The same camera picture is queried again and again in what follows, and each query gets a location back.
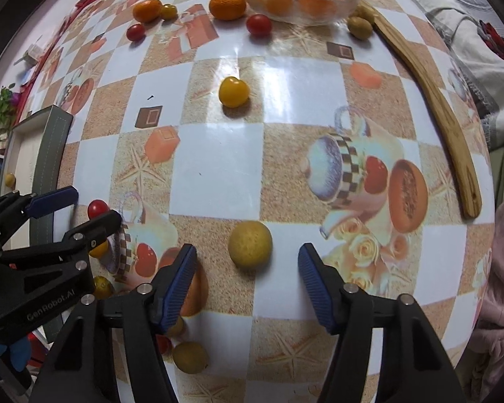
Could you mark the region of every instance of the wooden spoon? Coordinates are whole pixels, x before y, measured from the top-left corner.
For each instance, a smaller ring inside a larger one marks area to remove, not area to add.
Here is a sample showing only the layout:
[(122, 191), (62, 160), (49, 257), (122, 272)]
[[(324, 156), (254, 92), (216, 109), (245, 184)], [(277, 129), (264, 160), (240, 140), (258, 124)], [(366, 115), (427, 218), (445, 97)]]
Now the wooden spoon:
[(466, 144), (465, 135), (463, 135), (461, 126), (452, 112), (450, 104), (448, 104), (403, 35), (369, 3), (361, 0), (360, 4), (374, 13), (375, 29), (403, 60), (420, 85), (452, 159), (457, 185), (461, 194), (463, 215), (469, 219), (476, 218), (481, 212), (478, 178), (469, 147)]

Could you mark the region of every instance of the orange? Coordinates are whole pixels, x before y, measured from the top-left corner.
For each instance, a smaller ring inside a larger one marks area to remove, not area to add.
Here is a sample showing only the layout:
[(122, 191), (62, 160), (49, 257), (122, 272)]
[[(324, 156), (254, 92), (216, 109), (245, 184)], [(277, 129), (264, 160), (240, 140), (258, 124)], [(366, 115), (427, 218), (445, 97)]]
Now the orange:
[(159, 0), (144, 0), (133, 7), (133, 18), (139, 23), (150, 23), (161, 13), (162, 3)]
[(232, 21), (245, 14), (245, 0), (210, 0), (209, 11), (216, 19)]
[(336, 3), (332, 0), (299, 0), (299, 7), (314, 18), (332, 16), (336, 12)]
[(272, 15), (286, 16), (291, 10), (291, 0), (262, 0), (265, 9)]

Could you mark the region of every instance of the table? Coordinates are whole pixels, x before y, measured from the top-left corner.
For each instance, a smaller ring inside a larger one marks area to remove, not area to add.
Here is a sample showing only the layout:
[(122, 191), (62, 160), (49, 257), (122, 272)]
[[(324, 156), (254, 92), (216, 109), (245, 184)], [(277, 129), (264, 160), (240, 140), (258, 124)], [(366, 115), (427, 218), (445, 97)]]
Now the table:
[[(58, 180), (78, 189), (74, 223), (96, 198), (124, 216), (113, 253), (92, 260), (95, 275), (127, 291), (185, 242), (197, 247), (187, 331), (173, 343), (199, 341), (210, 365), (186, 375), (165, 357), (179, 401), (315, 401), (336, 338), (299, 279), (304, 242), (369, 293), (412, 293), (456, 364), (487, 284), (494, 193), (466, 83), (412, 0), (368, 1), (410, 41), (463, 128), (483, 200), (471, 222), (419, 88), (377, 34), (360, 42), (344, 25), (275, 24), (272, 39), (254, 40), (244, 19), (212, 19), (209, 0), (161, 0), (179, 19), (130, 44), (137, 1), (87, 7), (24, 113), (55, 103), (74, 115)], [(218, 101), (227, 76), (250, 86), (236, 110)], [(237, 270), (227, 253), (240, 220), (272, 233), (271, 263), (257, 273)], [(56, 217), (56, 238), (68, 221)], [(132, 401), (122, 335), (114, 339), (123, 401)], [(375, 331), (365, 402), (381, 343)]]

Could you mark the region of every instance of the cherry tomato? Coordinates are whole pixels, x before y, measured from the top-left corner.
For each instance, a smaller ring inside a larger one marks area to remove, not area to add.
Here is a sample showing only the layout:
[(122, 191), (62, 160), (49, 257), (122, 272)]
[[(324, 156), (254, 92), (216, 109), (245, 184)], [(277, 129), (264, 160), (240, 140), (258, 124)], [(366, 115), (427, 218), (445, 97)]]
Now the cherry tomato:
[(109, 241), (106, 240), (102, 244), (100, 244), (97, 247), (95, 247), (94, 249), (92, 249), (90, 251), (89, 255), (91, 257), (94, 257), (95, 259), (101, 259), (105, 255), (106, 250), (108, 250), (108, 249), (109, 249)]
[(114, 293), (114, 286), (110, 281), (103, 276), (95, 276), (93, 278), (93, 284), (95, 285), (95, 291), (93, 295), (97, 300), (104, 300), (111, 297)]
[(141, 24), (133, 24), (127, 29), (127, 39), (132, 42), (139, 41), (145, 37), (145, 28)]
[(87, 207), (87, 217), (91, 220), (110, 210), (108, 204), (103, 200), (93, 200)]
[(174, 19), (175, 17), (177, 17), (177, 7), (175, 7), (173, 4), (165, 4), (162, 6), (161, 18), (164, 19), (164, 21), (168, 21), (168, 19)]
[(219, 88), (219, 100), (226, 107), (239, 107), (250, 96), (250, 88), (237, 77), (226, 77)]
[(157, 346), (159, 347), (159, 353), (164, 355), (170, 348), (172, 348), (172, 341), (163, 335), (155, 335), (157, 339)]
[(134, 265), (136, 274), (141, 277), (151, 277), (157, 269), (157, 255), (153, 249), (141, 242), (136, 248), (136, 263)]
[(247, 29), (251, 35), (267, 36), (272, 31), (272, 23), (265, 15), (252, 15), (247, 19)]
[(366, 159), (366, 178), (364, 189), (368, 194), (380, 194), (386, 189), (388, 181), (388, 169), (386, 165), (375, 156)]

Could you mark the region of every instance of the starfish print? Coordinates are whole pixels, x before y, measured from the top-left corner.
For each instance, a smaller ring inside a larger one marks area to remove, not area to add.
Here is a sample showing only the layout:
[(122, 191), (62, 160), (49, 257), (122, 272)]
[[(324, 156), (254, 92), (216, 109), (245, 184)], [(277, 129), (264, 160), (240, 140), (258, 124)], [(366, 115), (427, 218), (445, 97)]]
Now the starfish print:
[(448, 208), (448, 215), (450, 219), (453, 219), (452, 209), (456, 207), (457, 204), (457, 193), (454, 181), (452, 180), (452, 173), (450, 171), (445, 172), (435, 160), (433, 160), (433, 164), (438, 175), (439, 184), (437, 187), (430, 190), (429, 195), (431, 197), (444, 195)]
[(282, 338), (282, 336), (278, 333), (274, 333), (275, 338), (282, 349), (282, 353), (259, 358), (256, 362), (260, 365), (268, 365), (268, 364), (286, 364), (289, 369), (289, 374), (292, 379), (295, 379), (297, 375), (297, 366), (298, 362), (309, 363), (312, 365), (318, 365), (319, 361), (312, 357), (306, 356), (305, 352), (310, 349), (310, 346), (316, 340), (317, 334), (310, 335), (307, 338), (304, 338), (301, 342), (296, 345), (291, 345), (288, 341)]
[(308, 46), (309, 43), (312, 43), (310, 45), (317, 45), (319, 47), (323, 45), (323, 43), (317, 38), (316, 35), (311, 34), (310, 31), (306, 29), (290, 25), (289, 31), (290, 31), (289, 39), (298, 40), (302, 46), (302, 49), (308, 56), (312, 56), (312, 50), (310, 50)]
[(185, 397), (202, 399), (205, 403), (229, 403), (226, 399), (220, 397), (220, 395), (229, 388), (229, 385), (218, 386), (217, 388), (210, 390), (200, 382), (196, 381), (196, 386), (200, 388), (200, 393), (185, 394)]
[(164, 178), (153, 169), (147, 157), (140, 157), (137, 150), (132, 145), (129, 148), (130, 155), (132, 157), (132, 165), (127, 170), (125, 170), (125, 172), (118, 176), (118, 184), (132, 179), (136, 182), (136, 189), (138, 191), (138, 194), (142, 196), (146, 178), (150, 178), (151, 180), (157, 181), (160, 184), (166, 182), (166, 180), (164, 180)]

